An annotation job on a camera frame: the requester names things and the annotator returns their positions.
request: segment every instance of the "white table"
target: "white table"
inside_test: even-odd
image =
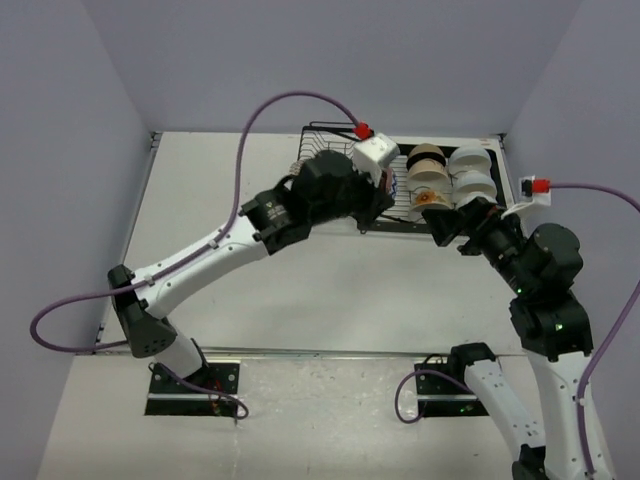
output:
[[[164,134],[125,264],[155,263],[226,221],[238,135]],[[406,138],[399,143],[483,145],[496,139]],[[249,138],[242,199],[270,189],[297,158],[299,135]],[[511,203],[509,188],[505,194]],[[367,233],[348,222],[223,277],[184,302],[172,320],[207,349],[448,352],[485,341],[520,352],[509,320],[513,297],[483,257],[438,248],[428,235]],[[103,342],[123,339],[109,311]]]
[[[523,357],[500,359],[540,418]],[[251,416],[145,417],[150,373],[127,355],[73,362],[38,480],[511,479],[506,444],[488,417],[400,423],[398,381],[412,359],[242,361]],[[401,396],[416,413],[414,383]]]

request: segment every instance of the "white cube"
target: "white cube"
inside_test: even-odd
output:
[[[360,172],[369,173],[373,184],[380,185],[382,171],[400,154],[398,145],[386,135],[375,136],[356,143],[353,148],[353,164]]]

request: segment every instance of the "bowl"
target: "bowl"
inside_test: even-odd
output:
[[[407,189],[413,192],[420,186],[428,185],[446,189],[451,188],[451,180],[444,166],[436,160],[420,160],[412,165],[407,174]]]
[[[491,156],[482,147],[460,147],[449,157],[449,174],[458,175],[460,172],[484,172],[491,170]]]
[[[453,203],[458,203],[471,193],[484,193],[495,198],[498,194],[496,183],[493,179],[482,172],[462,172],[453,181]]]
[[[431,143],[421,143],[413,147],[407,155],[407,170],[411,170],[411,167],[420,160],[435,160],[443,167],[447,166],[447,159],[440,147]]]
[[[423,187],[411,194],[411,207],[409,208],[409,219],[413,222],[421,218],[420,213],[425,209],[431,210],[451,210],[453,204],[448,195],[437,190]]]

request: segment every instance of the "dish rack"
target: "dish rack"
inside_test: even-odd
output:
[[[298,148],[298,160],[313,158],[322,150],[333,150],[347,157],[353,156],[353,147],[360,141],[353,133],[353,125],[340,122],[311,122],[302,128],[300,134],[300,146]],[[391,162],[391,168],[396,177],[395,205],[384,212],[384,217],[379,217],[372,225],[357,225],[360,233],[368,231],[390,233],[415,233],[430,234],[431,229],[424,219],[411,221],[409,209],[411,208],[411,196],[407,189],[407,155],[417,144],[398,144],[400,155]],[[449,158],[458,148],[450,145],[438,145],[445,157]],[[500,205],[506,205],[500,172],[498,169],[496,152],[487,148],[491,157],[491,178],[498,191],[496,199]]]

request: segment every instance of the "red connector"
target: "red connector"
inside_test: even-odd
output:
[[[369,125],[366,123],[360,122],[354,129],[353,133],[356,134],[360,140],[366,140],[370,136],[373,135],[373,130],[369,128]]]
[[[551,190],[551,180],[546,178],[535,179],[532,183],[532,193],[549,193],[549,190]]]

